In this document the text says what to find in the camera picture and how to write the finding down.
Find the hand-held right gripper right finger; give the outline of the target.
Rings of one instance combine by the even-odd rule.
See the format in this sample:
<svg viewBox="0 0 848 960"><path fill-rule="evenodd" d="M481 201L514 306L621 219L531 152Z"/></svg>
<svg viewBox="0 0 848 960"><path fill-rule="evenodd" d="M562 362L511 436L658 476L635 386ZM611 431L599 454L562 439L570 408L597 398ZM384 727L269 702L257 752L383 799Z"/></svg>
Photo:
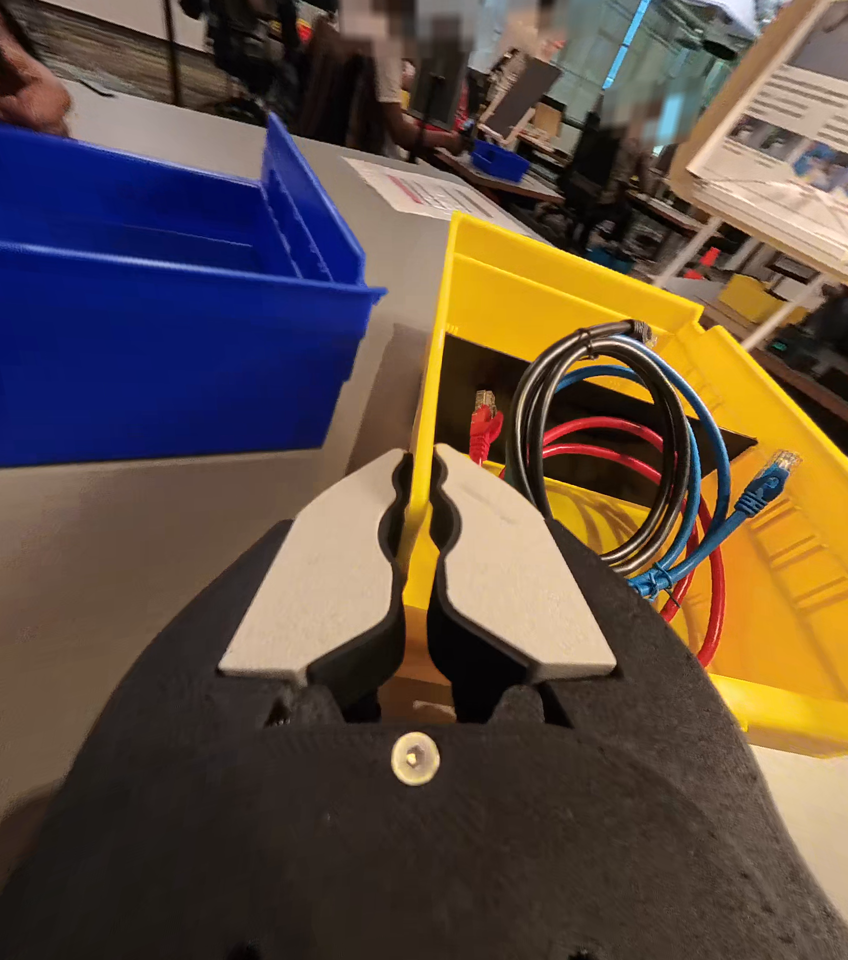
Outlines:
<svg viewBox="0 0 848 960"><path fill-rule="evenodd" d="M538 509L445 443L433 448L431 611L531 683L604 677L617 659Z"/></svg>

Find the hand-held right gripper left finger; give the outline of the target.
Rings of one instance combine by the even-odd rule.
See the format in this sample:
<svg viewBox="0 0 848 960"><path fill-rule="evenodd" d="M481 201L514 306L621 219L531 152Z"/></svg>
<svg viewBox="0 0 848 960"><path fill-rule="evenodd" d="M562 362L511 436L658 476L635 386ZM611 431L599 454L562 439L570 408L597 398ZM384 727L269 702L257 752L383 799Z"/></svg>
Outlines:
<svg viewBox="0 0 848 960"><path fill-rule="evenodd" d="M399 614L400 587L386 519L403 519L394 448L328 487L290 522L218 670L296 687L344 687L342 655Z"/></svg>

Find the blue plastic bin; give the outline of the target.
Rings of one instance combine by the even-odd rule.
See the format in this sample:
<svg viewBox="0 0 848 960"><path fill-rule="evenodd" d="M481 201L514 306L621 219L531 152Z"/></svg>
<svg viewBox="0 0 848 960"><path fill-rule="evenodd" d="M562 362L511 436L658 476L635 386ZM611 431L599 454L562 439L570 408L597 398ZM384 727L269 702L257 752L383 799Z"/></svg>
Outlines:
<svg viewBox="0 0 848 960"><path fill-rule="evenodd" d="M0 125L0 469L320 448L365 270L275 116L254 180Z"/></svg>

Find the yellow plastic bin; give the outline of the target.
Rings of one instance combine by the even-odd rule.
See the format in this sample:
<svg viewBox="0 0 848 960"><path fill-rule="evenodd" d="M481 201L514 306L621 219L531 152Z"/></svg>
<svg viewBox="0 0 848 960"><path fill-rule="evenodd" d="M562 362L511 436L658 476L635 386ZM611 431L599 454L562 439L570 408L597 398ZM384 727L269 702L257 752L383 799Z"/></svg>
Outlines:
<svg viewBox="0 0 848 960"><path fill-rule="evenodd" d="M724 618L706 668L751 743L848 754L848 457L729 333L688 300L502 227L455 214L426 353L401 558L408 640L426 642L438 563L431 463L449 336L530 363L581 328L650 325L655 351L713 415L732 499L780 451L800 458L782 495L720 547Z"/></svg>

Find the black divider panel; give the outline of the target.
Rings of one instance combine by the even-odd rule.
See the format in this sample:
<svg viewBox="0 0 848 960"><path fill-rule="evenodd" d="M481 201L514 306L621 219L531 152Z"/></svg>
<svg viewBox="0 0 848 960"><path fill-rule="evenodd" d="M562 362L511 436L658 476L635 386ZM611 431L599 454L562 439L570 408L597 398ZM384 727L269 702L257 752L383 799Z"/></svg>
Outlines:
<svg viewBox="0 0 848 960"><path fill-rule="evenodd" d="M449 336L444 352L435 412L434 440L459 452L468 451L468 433L476 395L488 389L506 418L527 361ZM632 383L617 378L583 380L560 390L550 404L546 429L580 418L612 417L659 431L660 409L645 390L624 392ZM661 455L643 439L610 428L578 430L565 442L599 446L626 454L659 469ZM580 455L562 454L544 463L546 478L635 505L650 507L656 495L652 481L625 465Z"/></svg>

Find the yellow and black boxes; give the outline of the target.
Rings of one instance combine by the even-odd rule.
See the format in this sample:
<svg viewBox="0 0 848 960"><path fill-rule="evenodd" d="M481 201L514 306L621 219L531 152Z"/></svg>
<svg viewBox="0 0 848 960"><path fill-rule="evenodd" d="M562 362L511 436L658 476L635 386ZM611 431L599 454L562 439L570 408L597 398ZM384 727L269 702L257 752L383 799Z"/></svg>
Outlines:
<svg viewBox="0 0 848 960"><path fill-rule="evenodd" d="M805 286L805 283L779 273L773 274L769 280L736 273L718 291L716 305L756 326L771 318L780 306L802 294Z"/></svg>

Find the printed paper sheet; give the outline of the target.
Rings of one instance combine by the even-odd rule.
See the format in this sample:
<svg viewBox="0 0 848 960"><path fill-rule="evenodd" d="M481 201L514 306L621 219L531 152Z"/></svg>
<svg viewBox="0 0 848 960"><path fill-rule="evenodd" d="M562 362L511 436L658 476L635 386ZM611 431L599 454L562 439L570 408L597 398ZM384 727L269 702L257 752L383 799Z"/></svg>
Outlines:
<svg viewBox="0 0 848 960"><path fill-rule="evenodd" d="M458 180L444 180L355 158L346 158L345 163L398 212L443 222L461 213L506 229L513 224L497 204Z"/></svg>

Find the small blue bin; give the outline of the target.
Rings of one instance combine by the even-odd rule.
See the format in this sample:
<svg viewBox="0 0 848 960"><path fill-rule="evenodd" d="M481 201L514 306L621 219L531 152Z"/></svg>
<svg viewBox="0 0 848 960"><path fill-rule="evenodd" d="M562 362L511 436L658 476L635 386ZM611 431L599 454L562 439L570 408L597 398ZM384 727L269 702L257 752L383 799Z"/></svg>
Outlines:
<svg viewBox="0 0 848 960"><path fill-rule="evenodd" d="M473 143L470 162L479 174L510 185L519 185L530 169L526 157L486 140Z"/></svg>

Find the instruction sheet on stand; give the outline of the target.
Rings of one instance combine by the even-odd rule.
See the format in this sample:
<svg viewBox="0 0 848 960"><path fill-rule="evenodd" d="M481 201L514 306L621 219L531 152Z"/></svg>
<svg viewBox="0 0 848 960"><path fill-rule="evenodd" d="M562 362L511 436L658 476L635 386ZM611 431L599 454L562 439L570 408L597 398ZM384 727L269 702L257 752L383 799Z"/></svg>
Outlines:
<svg viewBox="0 0 848 960"><path fill-rule="evenodd" d="M670 164L684 201L848 285L848 2L791 2Z"/></svg>

